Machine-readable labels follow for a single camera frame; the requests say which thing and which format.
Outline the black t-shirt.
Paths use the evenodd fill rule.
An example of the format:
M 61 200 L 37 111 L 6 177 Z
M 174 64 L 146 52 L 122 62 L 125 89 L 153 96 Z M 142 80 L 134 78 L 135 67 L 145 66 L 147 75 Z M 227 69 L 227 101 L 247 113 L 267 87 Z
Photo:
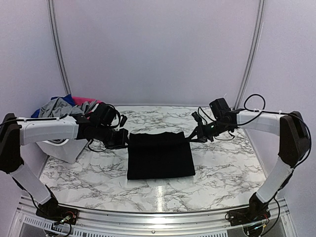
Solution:
M 191 146 L 184 132 L 130 134 L 128 180 L 181 178 L 195 174 Z

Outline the grey garment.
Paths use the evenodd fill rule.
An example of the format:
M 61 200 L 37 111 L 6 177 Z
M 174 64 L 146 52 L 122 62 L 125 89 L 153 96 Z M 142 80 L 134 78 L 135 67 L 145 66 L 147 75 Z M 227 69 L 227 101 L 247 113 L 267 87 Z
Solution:
M 53 99 L 39 109 L 38 118 L 62 117 L 65 115 L 86 115 L 98 104 L 97 100 L 85 101 L 72 106 L 62 98 Z

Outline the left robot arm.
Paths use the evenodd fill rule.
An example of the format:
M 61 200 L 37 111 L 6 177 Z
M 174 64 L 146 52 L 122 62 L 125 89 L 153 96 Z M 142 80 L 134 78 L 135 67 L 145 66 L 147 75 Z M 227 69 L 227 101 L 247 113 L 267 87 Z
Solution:
M 126 148 L 127 117 L 110 104 L 99 103 L 86 115 L 54 118 L 18 118 L 7 114 L 0 125 L 0 169 L 38 202 L 38 211 L 57 220 L 62 208 L 53 192 L 30 170 L 21 157 L 20 147 L 41 141 L 74 139 L 98 140 L 107 150 Z

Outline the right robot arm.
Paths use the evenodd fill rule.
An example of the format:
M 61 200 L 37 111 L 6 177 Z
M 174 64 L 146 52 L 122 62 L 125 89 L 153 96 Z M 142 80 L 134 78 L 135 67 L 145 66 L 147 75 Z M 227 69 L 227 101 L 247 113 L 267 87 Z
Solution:
M 263 185 L 249 200 L 244 216 L 255 221 L 264 213 L 264 208 L 285 187 L 297 166 L 309 156 L 312 139 L 308 126 L 297 111 L 291 113 L 269 112 L 261 110 L 232 110 L 224 98 L 209 104 L 214 116 L 211 123 L 203 124 L 201 116 L 194 112 L 192 116 L 197 127 L 187 137 L 190 142 L 205 143 L 213 141 L 224 132 L 236 129 L 252 129 L 274 134 L 279 137 L 277 161 Z

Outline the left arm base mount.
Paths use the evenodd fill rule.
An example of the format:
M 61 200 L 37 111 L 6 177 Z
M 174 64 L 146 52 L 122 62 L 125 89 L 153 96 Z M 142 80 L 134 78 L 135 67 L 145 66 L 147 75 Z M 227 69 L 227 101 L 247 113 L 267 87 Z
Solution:
M 59 205 L 56 208 L 49 210 L 37 207 L 36 215 L 57 223 L 75 225 L 79 215 L 79 210 Z

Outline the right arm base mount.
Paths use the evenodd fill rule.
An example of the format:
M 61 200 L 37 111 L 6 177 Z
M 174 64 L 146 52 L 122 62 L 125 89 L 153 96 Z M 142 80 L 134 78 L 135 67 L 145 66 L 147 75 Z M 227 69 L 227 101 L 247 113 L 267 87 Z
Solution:
M 269 209 L 264 209 L 258 213 L 250 212 L 249 207 L 233 209 L 226 213 L 225 219 L 230 222 L 231 226 L 246 225 L 268 221 L 271 217 Z

